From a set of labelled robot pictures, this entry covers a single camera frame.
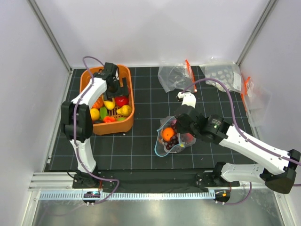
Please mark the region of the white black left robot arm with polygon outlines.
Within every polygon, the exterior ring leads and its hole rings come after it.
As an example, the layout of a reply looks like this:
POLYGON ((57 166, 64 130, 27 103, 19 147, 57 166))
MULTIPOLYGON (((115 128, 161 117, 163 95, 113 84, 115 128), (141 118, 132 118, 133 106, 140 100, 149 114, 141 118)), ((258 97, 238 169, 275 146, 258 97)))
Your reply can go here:
POLYGON ((90 113, 99 97, 113 99, 128 96, 126 78, 120 78, 120 67, 106 62, 100 71, 87 68, 90 79, 80 94, 61 105, 61 130, 73 146, 78 162, 78 170, 85 174, 83 183, 88 188, 99 185, 97 163, 93 157, 90 138, 93 120, 90 113))

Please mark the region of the orange plastic basket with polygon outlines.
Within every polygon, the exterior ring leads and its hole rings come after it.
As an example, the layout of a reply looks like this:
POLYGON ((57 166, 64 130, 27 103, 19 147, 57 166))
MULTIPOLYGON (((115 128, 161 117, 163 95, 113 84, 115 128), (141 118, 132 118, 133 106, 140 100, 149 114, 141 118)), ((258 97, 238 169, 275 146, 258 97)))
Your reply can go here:
MULTIPOLYGON (((93 132, 96 135, 106 135, 106 134, 112 134, 112 133, 123 133, 128 132, 134 123, 134 112, 135 112, 135 104, 134 104, 134 92, 133 92, 133 85, 132 85, 132 77, 131 72, 128 67, 124 65, 117 65, 119 68, 119 78, 123 79, 125 78, 127 80, 127 87, 129 90, 129 106, 132 108, 131 114, 126 117, 122 121, 115 121, 115 122, 104 122, 104 123, 95 123, 93 125, 93 132)), ((98 67, 92 67, 90 68, 90 71, 92 73, 98 72, 100 69, 103 69, 103 66, 98 67)), ((81 77, 80 77, 80 85, 79 85, 79 92, 81 93, 85 87, 88 85, 89 81, 91 79, 91 76, 87 70, 85 70, 81 77)), ((114 116, 115 118, 120 118, 121 115, 117 114, 117 109, 119 109, 118 106, 114 108, 114 110, 108 111, 109 116, 114 116)))

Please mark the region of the orange fruit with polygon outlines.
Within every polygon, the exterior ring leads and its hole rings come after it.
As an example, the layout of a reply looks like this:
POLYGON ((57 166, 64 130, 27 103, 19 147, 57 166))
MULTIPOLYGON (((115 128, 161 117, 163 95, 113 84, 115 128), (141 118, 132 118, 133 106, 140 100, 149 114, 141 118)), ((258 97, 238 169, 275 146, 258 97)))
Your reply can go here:
POLYGON ((166 142, 169 142, 174 135, 175 135, 175 131, 171 127, 167 127, 165 129, 163 129, 161 132, 161 136, 162 136, 163 140, 166 142))

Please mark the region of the clear blue-zip bag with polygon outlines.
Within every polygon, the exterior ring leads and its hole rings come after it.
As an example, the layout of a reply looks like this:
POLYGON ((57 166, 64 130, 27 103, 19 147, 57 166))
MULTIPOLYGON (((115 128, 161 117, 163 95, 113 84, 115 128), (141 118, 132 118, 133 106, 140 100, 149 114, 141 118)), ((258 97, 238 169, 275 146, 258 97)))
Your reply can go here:
POLYGON ((175 124, 174 116, 168 116, 160 120, 160 127, 157 129, 157 140, 154 147, 158 157, 165 157, 170 153, 179 153, 196 142, 190 133, 179 133, 175 124))

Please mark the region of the purple grape bunch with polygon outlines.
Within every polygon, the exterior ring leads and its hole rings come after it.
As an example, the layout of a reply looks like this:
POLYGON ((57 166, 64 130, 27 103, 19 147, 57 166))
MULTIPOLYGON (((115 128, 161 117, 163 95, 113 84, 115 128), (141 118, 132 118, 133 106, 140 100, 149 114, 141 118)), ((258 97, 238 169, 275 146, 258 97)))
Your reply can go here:
POLYGON ((160 135, 159 140, 160 140, 160 143, 164 146, 164 148, 166 148, 169 151, 175 145, 179 144, 178 133, 177 133, 177 129, 176 129, 176 126, 175 126, 175 121, 168 122, 166 125, 163 126, 163 129, 159 133, 159 135, 160 135), (161 136, 162 130, 167 128, 167 127, 171 127, 175 131, 175 135, 171 138, 171 140, 169 142, 164 141, 162 136, 161 136))

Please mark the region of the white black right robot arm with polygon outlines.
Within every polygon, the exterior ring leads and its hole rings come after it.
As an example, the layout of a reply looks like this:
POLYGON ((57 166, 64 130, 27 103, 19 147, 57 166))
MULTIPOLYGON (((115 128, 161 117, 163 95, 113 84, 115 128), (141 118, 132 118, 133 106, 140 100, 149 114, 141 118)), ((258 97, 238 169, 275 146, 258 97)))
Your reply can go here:
POLYGON ((301 153, 272 147, 242 131, 236 124, 218 115, 205 117, 194 107, 181 105, 175 112, 176 129, 203 142, 232 149, 254 161, 254 164, 216 163, 212 182, 224 186, 235 181, 255 182, 281 193, 290 193, 300 164, 301 153))

